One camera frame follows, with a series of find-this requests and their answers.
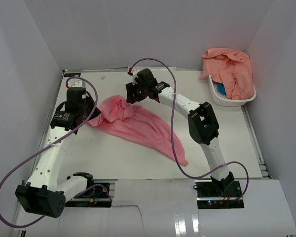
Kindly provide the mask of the pink t shirt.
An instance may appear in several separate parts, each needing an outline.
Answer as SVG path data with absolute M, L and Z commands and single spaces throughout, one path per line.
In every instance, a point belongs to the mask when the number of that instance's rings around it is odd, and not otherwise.
M 171 127 L 155 113 L 140 105 L 130 104 L 121 95 L 103 100 L 97 107 L 101 113 L 89 120 L 89 126 L 104 133 L 154 149 L 183 167 L 188 165 L 185 150 L 173 134 L 176 155 L 173 154 Z

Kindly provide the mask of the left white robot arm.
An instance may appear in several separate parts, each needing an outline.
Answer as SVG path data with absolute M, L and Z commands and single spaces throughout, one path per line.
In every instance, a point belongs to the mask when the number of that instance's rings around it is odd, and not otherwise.
M 64 157 L 77 134 L 74 129 L 100 114 L 93 107 L 94 100 L 85 88 L 67 90 L 66 101 L 56 108 L 50 123 L 47 144 L 51 148 L 42 153 L 26 184 L 15 191 L 26 212 L 58 218 L 67 201 L 78 194 L 89 197 L 94 193 L 92 175 L 88 173 L 75 173 L 66 181 L 57 182 Z

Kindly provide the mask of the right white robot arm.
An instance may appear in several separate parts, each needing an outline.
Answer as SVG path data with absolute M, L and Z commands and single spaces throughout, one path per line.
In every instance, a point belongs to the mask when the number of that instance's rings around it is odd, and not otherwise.
M 210 167 L 213 192 L 219 197 L 226 196 L 231 190 L 234 176 L 226 166 L 220 149 L 219 123 L 212 105 L 192 101 L 177 93 L 168 83 L 158 82 L 148 68 L 136 73 L 129 68 L 128 75 L 132 77 L 132 82 L 126 84 L 128 103 L 134 104 L 149 98 L 171 107 L 171 120 L 174 119 L 175 111 L 187 119 L 189 134 L 202 148 Z

